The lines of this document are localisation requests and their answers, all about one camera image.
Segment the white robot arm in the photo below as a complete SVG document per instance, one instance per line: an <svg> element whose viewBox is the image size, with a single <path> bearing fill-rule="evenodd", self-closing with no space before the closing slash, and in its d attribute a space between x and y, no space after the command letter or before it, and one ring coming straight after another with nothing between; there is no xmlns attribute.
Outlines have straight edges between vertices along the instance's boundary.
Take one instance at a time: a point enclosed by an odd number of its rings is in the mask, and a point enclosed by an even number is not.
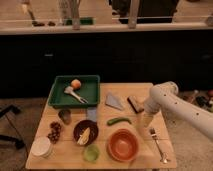
<svg viewBox="0 0 213 171"><path fill-rule="evenodd" d="M142 126L148 127L154 115L161 108L165 108L190 123L213 141L213 114L182 100L177 96L178 91L177 84L172 81L152 86L149 90L149 97L143 103Z"/></svg>

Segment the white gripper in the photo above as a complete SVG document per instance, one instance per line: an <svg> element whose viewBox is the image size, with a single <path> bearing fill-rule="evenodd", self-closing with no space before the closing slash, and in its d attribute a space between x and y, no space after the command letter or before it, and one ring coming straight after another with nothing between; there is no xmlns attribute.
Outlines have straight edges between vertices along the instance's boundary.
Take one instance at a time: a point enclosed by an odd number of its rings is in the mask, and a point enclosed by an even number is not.
<svg viewBox="0 0 213 171"><path fill-rule="evenodd" d="M160 105L152 99L147 99L143 103L145 114L142 116L142 125L148 127L152 122L154 115L160 111Z"/></svg>

